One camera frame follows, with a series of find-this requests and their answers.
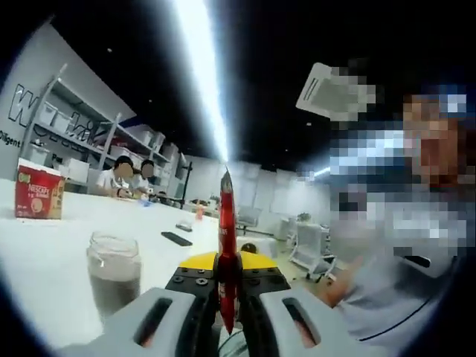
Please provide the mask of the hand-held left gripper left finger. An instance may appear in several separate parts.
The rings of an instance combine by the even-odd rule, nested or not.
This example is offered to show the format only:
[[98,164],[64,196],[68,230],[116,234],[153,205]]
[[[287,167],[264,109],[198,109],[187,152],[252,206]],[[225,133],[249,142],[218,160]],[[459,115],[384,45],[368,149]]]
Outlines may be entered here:
[[106,320],[94,341],[99,356],[218,356],[216,253],[179,265],[164,289],[153,288]]

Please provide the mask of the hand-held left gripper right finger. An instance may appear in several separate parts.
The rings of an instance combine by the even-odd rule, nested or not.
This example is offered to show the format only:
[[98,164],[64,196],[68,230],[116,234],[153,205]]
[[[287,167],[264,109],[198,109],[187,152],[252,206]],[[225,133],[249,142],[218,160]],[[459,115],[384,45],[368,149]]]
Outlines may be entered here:
[[239,316],[250,356],[348,356],[356,342],[334,311],[291,288],[267,256],[240,253]]

